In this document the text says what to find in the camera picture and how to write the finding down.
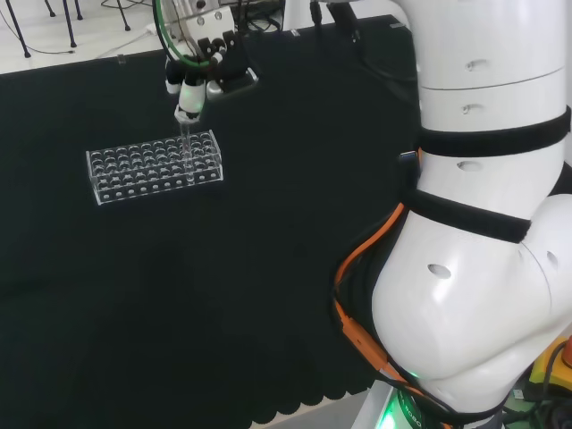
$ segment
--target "screw hole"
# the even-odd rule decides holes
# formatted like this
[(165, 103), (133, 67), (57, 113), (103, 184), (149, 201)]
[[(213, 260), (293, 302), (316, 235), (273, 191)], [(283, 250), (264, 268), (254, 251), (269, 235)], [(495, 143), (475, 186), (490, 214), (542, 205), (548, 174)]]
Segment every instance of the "screw hole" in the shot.
[(463, 161), (458, 163), (457, 167), (464, 172), (480, 172), (483, 170), (483, 165), (477, 161)]
[(438, 265), (438, 264), (429, 264), (427, 266), (429, 271), (433, 273), (434, 276), (446, 280), (450, 278), (450, 271), (446, 266)]
[(548, 260), (550, 261), (552, 267), (555, 270), (558, 270), (558, 259), (556, 258), (556, 255), (554, 255), (552, 252), (546, 252), (546, 256), (548, 257)]

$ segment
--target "green led light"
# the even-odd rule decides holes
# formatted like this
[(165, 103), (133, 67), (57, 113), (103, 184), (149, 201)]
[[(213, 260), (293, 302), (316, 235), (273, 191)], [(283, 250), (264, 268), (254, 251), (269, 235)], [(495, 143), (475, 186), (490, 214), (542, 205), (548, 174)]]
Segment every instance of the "green led light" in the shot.
[(391, 413), (385, 413), (382, 420), (379, 422), (377, 429), (395, 429), (395, 419)]
[(385, 409), (383, 417), (380, 419), (375, 429), (395, 429), (395, 418), (393, 418), (393, 409), (397, 401), (397, 396), (394, 396)]

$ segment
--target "orange cable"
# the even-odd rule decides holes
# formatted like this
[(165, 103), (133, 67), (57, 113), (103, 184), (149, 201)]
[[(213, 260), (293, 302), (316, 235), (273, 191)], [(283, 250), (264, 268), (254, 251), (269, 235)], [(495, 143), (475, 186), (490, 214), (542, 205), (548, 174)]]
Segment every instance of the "orange cable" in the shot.
[(403, 213), (404, 208), (405, 207), (403, 206), (403, 204), (399, 203), (398, 206), (395, 207), (395, 210), (391, 214), (390, 218), (382, 225), (382, 227), (379, 230), (377, 230), (377, 232), (374, 235), (372, 235), (369, 239), (367, 239), (362, 244), (360, 244), (353, 252), (351, 252), (349, 254), (348, 257), (346, 257), (344, 259), (344, 261), (341, 263), (341, 265), (338, 268), (338, 271), (336, 273), (336, 277), (335, 277), (336, 285), (340, 284), (344, 273), (348, 269), (348, 266), (359, 255), (361, 255), (362, 253), (364, 253), (364, 251), (366, 251), (368, 248), (373, 246), (376, 243), (376, 241), (378, 241), (383, 235), (385, 235), (385, 233), (387, 231), (390, 230), (390, 228), (393, 226), (393, 224), (395, 224), (397, 222), (397, 220), (400, 218), (401, 213)]

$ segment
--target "black tablecloth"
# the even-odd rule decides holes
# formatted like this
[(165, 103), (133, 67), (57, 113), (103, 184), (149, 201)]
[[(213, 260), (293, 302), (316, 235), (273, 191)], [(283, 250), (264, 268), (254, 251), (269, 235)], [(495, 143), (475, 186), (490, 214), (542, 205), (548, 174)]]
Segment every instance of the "black tablecloth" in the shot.
[[(372, 61), (414, 70), (405, 29)], [(224, 182), (97, 206), (85, 151), (176, 135), (164, 56), (0, 77), (0, 427), (246, 428), (371, 382), (329, 276), (387, 213), (417, 114), (324, 29), (252, 38), (209, 105)]]

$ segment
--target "black strap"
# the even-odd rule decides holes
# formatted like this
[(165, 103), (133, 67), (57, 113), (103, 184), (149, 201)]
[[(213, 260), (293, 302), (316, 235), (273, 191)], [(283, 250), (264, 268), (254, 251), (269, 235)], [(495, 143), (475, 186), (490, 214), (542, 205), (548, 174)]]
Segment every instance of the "black strap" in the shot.
[(437, 197), (416, 188), (419, 162), (415, 152), (400, 156), (401, 202), (412, 212), (432, 221), (492, 239), (520, 243), (531, 222)]
[(558, 118), (527, 127), (479, 132), (422, 129), (418, 144), (438, 156), (481, 157), (523, 154), (552, 146), (570, 132), (570, 107)]

